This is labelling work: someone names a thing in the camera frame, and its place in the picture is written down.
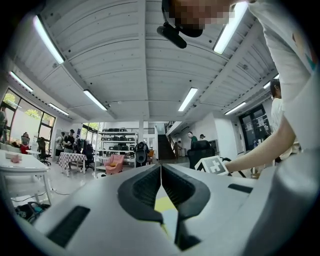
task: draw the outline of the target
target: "checkered tablecloth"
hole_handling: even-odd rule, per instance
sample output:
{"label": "checkered tablecloth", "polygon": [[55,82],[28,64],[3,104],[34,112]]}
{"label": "checkered tablecloth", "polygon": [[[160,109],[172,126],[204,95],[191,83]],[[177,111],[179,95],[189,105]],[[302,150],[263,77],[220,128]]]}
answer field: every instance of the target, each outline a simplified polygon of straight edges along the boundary
{"label": "checkered tablecloth", "polygon": [[59,158],[59,166],[64,169],[67,169],[69,162],[83,161],[87,160],[85,154],[76,154],[76,153],[65,153],[62,152]]}

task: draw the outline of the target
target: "cross symbol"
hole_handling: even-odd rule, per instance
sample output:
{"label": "cross symbol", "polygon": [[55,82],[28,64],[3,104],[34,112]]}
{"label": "cross symbol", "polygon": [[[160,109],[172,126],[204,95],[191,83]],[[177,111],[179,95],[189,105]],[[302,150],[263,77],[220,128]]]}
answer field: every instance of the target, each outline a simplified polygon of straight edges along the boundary
{"label": "cross symbol", "polygon": [[215,160],[213,160],[212,163],[213,163],[214,166],[210,166],[211,171],[213,173],[220,172],[220,167],[219,167],[220,164],[219,164],[219,162],[216,162]]}

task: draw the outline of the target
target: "staircase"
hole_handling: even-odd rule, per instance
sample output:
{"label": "staircase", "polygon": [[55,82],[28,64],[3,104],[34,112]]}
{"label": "staircase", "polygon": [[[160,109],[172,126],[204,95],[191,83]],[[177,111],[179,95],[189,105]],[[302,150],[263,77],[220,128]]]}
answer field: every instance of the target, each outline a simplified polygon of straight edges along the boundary
{"label": "staircase", "polygon": [[158,154],[159,160],[176,158],[166,135],[158,135]]}

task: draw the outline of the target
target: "dark hair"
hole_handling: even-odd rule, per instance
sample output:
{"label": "dark hair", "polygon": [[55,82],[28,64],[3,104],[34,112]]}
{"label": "dark hair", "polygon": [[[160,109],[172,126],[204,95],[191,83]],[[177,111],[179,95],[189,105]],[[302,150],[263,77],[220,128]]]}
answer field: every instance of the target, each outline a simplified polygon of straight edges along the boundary
{"label": "dark hair", "polygon": [[271,81],[270,81],[270,92],[271,92],[272,97],[276,96],[276,86],[279,89],[281,89],[279,79],[271,79]]}

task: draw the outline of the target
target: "pink object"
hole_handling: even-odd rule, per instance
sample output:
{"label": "pink object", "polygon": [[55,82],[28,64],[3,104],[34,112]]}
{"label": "pink object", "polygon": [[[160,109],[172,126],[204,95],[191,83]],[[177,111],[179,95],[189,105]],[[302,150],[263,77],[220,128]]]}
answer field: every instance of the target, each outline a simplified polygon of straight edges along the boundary
{"label": "pink object", "polygon": [[12,158],[11,158],[11,162],[12,163],[19,163],[19,155],[18,154],[16,154],[15,156],[13,156]]}
{"label": "pink object", "polygon": [[103,164],[105,166],[106,174],[117,174],[121,172],[122,166],[124,164],[125,155],[124,154],[112,154],[110,158]]}

